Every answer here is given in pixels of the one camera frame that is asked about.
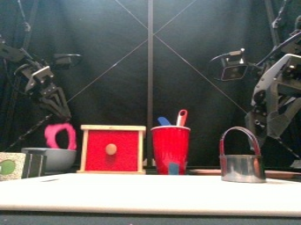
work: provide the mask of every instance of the knob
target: knob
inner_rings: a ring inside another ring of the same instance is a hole
[[[114,144],[106,146],[106,153],[112,156],[118,151],[118,147]]]

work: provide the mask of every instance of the red plastic cup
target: red plastic cup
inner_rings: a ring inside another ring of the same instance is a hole
[[[186,172],[190,129],[181,126],[160,126],[151,129],[156,171],[170,174],[170,166],[178,165],[179,175]]]

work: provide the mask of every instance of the bucket handle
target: bucket handle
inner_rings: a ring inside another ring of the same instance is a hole
[[[221,139],[219,139],[219,154],[223,156],[225,155],[225,147],[223,147],[223,140],[225,140],[225,136],[227,134],[227,132],[230,130],[239,130],[242,131],[247,137],[249,137],[249,140],[251,141],[251,144],[253,144],[253,149],[254,149],[254,152],[255,152],[255,155],[257,156],[261,156],[261,153],[259,153],[259,146],[258,146],[258,142],[257,142],[257,137],[253,135],[253,133],[243,127],[233,127],[230,128],[229,130],[226,130],[226,132],[223,133],[223,135],[221,136]]]

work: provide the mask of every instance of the metal pail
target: metal pail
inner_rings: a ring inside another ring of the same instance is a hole
[[[251,142],[254,155],[225,155],[223,140],[230,130],[239,130]],[[266,182],[266,173],[263,161],[259,153],[257,137],[243,127],[230,128],[219,139],[219,166],[221,179],[231,182],[263,183]]]

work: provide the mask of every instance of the table surface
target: table surface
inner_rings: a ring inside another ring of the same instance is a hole
[[[0,210],[301,217],[301,183],[69,173],[0,182]]]

